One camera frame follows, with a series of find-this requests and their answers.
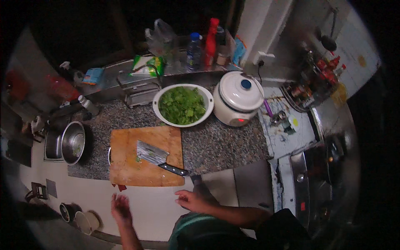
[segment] human arm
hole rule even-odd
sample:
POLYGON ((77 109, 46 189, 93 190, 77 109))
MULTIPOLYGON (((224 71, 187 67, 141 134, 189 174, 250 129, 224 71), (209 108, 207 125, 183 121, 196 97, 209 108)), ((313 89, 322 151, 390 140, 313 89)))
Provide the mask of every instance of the human arm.
POLYGON ((271 217, 269 212, 259 208, 229 207, 210 204, 201 196, 187 190, 177 191, 175 194, 179 195, 175 202, 190 211, 209 214, 241 228, 254 230, 271 217))
POLYGON ((111 214, 118 225, 124 250, 143 250, 135 229, 132 225, 132 215, 129 210, 129 200, 125 195, 112 195, 111 214))

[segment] white bucket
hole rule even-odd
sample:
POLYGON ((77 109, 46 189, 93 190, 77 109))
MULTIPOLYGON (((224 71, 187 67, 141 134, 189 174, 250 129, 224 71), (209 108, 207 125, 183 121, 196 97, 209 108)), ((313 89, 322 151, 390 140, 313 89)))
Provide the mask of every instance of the white bucket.
POLYGON ((91 212, 76 212, 75 221, 80 230, 87 235, 91 235, 93 231, 97 230, 100 226, 99 220, 91 212))

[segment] wooden cutting board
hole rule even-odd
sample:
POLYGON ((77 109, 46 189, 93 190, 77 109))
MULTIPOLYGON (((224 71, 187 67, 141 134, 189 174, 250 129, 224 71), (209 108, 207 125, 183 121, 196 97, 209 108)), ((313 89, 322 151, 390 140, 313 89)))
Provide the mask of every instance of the wooden cutting board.
POLYGON ((172 126, 118 129, 111 132, 110 181, 127 186, 183 186, 185 179, 146 160, 136 159, 138 140, 169 152, 167 163, 183 167, 180 129, 172 126))

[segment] electrical outlet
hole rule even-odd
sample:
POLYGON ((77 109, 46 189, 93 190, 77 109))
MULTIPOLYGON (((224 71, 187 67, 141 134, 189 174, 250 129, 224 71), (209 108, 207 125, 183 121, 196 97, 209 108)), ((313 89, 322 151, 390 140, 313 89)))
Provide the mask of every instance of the electrical outlet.
POLYGON ((266 54, 262 51, 257 51, 257 54, 253 60, 253 64, 258 65, 258 62, 261 60, 264 61, 264 66, 269 66, 275 61, 275 55, 274 54, 266 54))

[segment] white bowl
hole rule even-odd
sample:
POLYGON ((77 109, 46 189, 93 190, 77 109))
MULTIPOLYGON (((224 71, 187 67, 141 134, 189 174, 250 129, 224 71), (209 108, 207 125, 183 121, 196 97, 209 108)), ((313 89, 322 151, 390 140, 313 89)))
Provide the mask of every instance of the white bowl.
POLYGON ((207 119, 208 116, 210 116, 212 110, 214 108, 214 98, 212 97, 212 94, 206 90, 205 88, 203 88, 202 86, 198 86, 195 84, 175 84, 175 85, 171 85, 168 86, 166 88, 163 88, 162 90, 160 90, 156 96, 153 99, 153 109, 154 112, 156 113, 156 116, 162 120, 163 122, 165 122, 168 125, 174 126, 174 127, 179 127, 179 128, 187 128, 187 127, 192 127, 195 126, 199 123, 201 123, 202 121, 204 121, 205 119, 207 119), (178 125, 178 124, 174 124, 172 122, 167 121, 164 117, 162 117, 160 110, 158 109, 158 101, 160 99, 160 97, 168 90, 172 89, 172 88, 176 88, 176 87, 184 87, 184 88, 189 88, 189 89, 198 89, 199 94, 203 97, 204 99, 204 108, 206 109, 206 112, 204 113, 204 115, 197 121, 191 123, 191 124, 187 124, 187 125, 178 125))

